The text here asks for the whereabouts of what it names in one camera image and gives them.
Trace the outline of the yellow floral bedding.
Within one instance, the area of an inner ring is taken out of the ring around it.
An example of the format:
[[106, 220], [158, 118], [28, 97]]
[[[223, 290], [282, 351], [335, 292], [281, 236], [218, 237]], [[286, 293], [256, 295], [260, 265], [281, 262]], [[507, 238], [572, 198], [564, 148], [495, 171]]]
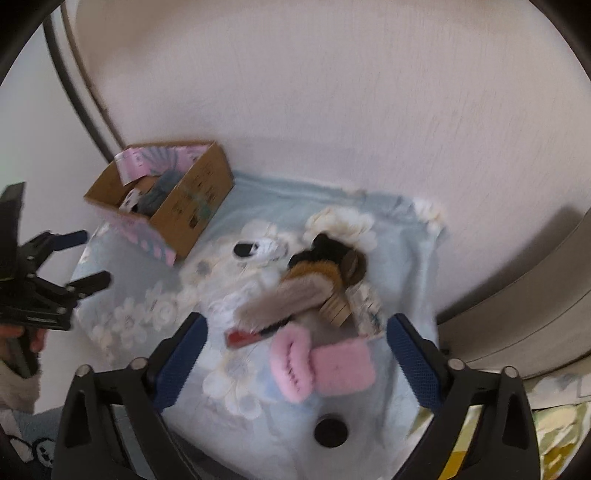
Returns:
[[[533, 408], [539, 445], [541, 479], [558, 479], [590, 433], [590, 371], [554, 373], [540, 380], [526, 382], [526, 392]], [[440, 479], [459, 473], [469, 441], [475, 434], [482, 406], [471, 406], [451, 458]], [[407, 437], [415, 445], [425, 433], [433, 415], [421, 409]]]

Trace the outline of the panda print clothing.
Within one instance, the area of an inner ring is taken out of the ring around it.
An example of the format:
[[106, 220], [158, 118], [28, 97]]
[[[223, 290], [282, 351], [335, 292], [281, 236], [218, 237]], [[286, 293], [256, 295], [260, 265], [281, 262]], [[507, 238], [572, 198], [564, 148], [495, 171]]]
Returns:
[[34, 413], [39, 395], [39, 373], [24, 379], [1, 362], [1, 429], [34, 477], [50, 479], [62, 408]]

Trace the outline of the small white printed sock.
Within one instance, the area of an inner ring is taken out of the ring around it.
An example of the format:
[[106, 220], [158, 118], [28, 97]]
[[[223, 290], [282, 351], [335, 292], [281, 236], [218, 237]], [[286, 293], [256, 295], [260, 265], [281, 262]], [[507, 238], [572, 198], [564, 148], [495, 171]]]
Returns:
[[119, 205], [119, 209], [126, 213], [136, 213], [138, 211], [138, 203], [142, 197], [143, 192], [141, 190], [136, 188], [131, 189]]

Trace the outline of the light blue floral cloth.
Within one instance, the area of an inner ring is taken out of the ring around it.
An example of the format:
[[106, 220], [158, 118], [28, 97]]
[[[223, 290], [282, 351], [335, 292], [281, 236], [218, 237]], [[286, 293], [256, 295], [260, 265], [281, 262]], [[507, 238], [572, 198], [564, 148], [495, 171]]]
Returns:
[[75, 276], [110, 272], [77, 320], [114, 367], [150, 354], [192, 312], [207, 338], [164, 419], [211, 474], [389, 479], [419, 405], [387, 343], [404, 313], [435, 339], [444, 225], [430, 203], [238, 175], [187, 258], [104, 223]]

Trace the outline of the beige chair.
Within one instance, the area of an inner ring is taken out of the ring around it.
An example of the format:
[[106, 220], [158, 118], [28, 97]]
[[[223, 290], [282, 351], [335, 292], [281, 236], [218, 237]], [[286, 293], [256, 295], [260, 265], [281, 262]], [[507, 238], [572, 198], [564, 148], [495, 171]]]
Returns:
[[518, 280], [439, 327], [440, 346], [473, 369], [521, 377], [590, 354], [590, 215]]

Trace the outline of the pink cardboard box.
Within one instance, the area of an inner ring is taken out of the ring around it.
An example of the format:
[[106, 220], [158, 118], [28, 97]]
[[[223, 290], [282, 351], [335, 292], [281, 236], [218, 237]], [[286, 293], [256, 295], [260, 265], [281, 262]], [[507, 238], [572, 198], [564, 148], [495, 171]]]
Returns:
[[[184, 176], [153, 216], [119, 209], [131, 189], [146, 194], [166, 170]], [[215, 141], [136, 144], [115, 155], [84, 200], [130, 243], [173, 266], [189, 254], [234, 183], [226, 155]]]

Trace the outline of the grey blue fluffy sock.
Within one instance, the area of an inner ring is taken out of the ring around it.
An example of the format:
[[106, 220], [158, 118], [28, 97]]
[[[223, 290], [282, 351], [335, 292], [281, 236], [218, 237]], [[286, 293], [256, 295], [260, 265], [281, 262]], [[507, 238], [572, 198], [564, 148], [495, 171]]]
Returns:
[[138, 200], [136, 212], [147, 217], [153, 216], [183, 176], [177, 170], [163, 172], [152, 188]]

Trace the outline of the small black cap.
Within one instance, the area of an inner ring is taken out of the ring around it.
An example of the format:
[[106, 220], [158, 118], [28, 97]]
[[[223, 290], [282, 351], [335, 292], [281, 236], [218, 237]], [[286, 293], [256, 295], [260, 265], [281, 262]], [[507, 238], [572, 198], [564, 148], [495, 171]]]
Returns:
[[349, 427], [342, 416], [327, 414], [315, 424], [314, 438], [324, 448], [339, 448], [349, 439]]

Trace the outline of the tan thread spool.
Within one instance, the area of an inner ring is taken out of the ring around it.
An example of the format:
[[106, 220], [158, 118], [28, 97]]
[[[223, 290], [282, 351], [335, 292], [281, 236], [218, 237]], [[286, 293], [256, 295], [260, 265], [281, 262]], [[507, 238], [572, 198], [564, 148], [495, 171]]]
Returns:
[[342, 294], [334, 294], [322, 304], [318, 315], [330, 325], [339, 328], [352, 316], [352, 310], [349, 302]]

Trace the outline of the brown white fluffy sock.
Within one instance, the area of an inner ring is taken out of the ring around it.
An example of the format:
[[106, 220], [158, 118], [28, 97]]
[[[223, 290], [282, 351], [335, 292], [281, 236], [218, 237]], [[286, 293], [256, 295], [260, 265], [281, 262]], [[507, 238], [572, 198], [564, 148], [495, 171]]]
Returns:
[[297, 263], [280, 283], [235, 310], [235, 326], [248, 332], [262, 330], [287, 317], [318, 309], [341, 289], [341, 271], [335, 263]]

